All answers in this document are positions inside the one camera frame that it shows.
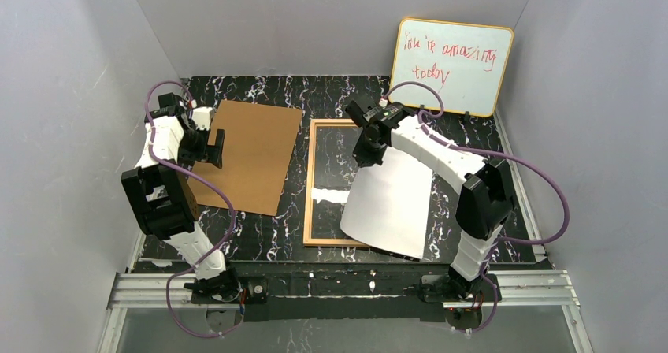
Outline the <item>brown cardboard backing board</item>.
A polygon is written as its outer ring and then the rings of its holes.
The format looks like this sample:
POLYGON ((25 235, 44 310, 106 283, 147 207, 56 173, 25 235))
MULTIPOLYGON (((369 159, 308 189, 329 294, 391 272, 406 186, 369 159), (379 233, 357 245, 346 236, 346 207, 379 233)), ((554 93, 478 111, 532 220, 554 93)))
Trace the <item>brown cardboard backing board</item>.
POLYGON ((213 119, 214 130, 225 130, 223 166, 197 162, 192 172, 235 210, 275 216, 302 117, 301 109, 223 100, 213 119))

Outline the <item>printed photo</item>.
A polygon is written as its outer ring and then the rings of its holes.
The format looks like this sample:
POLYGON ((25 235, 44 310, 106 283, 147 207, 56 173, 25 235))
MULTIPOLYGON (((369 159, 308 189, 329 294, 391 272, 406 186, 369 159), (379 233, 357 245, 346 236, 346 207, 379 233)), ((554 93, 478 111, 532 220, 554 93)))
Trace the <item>printed photo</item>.
POLYGON ((422 259, 431 186, 431 169, 390 147, 381 165, 357 171, 340 228, 368 246, 422 259))

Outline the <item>wooden picture frame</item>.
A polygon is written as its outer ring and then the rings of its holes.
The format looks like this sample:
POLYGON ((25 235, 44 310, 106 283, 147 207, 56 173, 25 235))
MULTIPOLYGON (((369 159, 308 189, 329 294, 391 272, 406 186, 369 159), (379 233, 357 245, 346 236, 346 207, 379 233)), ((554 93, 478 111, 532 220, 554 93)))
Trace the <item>wooden picture frame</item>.
POLYGON ((336 125, 336 124, 345 124, 352 123, 349 119, 314 119, 310 123, 310 141, 308 146, 308 160, 307 160, 307 172, 306 172, 306 204, 305 204, 305 217, 304 217, 304 226, 303 226, 303 243, 307 247, 371 247, 364 243, 358 242, 357 240, 351 239, 350 237, 345 239, 315 239, 311 236, 311 216, 312 216, 312 202, 311 202, 311 188, 313 186, 313 171, 314 171, 314 159, 313 151, 315 147, 314 137, 315 137, 315 128, 317 124, 324 125, 336 125))

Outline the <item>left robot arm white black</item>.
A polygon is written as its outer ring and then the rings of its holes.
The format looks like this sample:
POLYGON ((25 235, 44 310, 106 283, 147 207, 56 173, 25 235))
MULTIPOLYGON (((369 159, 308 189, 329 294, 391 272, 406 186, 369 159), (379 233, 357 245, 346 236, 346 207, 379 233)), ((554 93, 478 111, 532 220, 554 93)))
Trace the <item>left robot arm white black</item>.
POLYGON ((174 93, 158 96, 158 108, 145 120, 142 154, 135 167, 121 175, 141 231, 175 248, 201 281, 219 277, 227 267, 199 224, 199 207, 184 167, 194 162, 222 167, 225 131, 218 129, 209 140, 214 114, 208 106, 189 108, 174 93))

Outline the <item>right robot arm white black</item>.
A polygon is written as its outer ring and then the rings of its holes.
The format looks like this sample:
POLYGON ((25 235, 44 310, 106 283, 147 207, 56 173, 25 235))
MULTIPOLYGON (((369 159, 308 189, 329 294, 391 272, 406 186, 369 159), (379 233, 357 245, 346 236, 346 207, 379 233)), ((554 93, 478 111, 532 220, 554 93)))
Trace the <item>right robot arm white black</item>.
POLYGON ((422 258, 432 178, 438 176, 458 196, 455 220, 462 230, 449 279, 476 281, 515 206, 507 161, 462 152, 398 102, 352 101, 345 111, 361 131, 341 230, 371 247, 422 258))

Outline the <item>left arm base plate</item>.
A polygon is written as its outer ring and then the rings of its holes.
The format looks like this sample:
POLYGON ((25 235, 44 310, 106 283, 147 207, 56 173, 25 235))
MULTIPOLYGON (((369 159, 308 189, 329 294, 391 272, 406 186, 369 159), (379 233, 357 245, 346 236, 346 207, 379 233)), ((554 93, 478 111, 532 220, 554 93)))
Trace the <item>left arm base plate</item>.
POLYGON ((203 305, 250 305, 267 301, 269 284, 265 277, 235 277, 223 281, 219 279, 197 280, 184 285, 191 291, 191 302, 203 305))

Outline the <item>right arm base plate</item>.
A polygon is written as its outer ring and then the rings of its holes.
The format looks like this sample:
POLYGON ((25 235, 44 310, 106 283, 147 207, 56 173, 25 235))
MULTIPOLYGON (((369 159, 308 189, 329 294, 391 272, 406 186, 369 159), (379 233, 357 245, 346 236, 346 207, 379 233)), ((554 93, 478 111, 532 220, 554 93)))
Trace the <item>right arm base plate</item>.
POLYGON ((446 275, 424 275, 417 283, 417 296, 425 303, 453 303, 450 308, 478 309, 491 306, 502 295, 497 277, 478 277, 472 282, 452 280, 446 275))

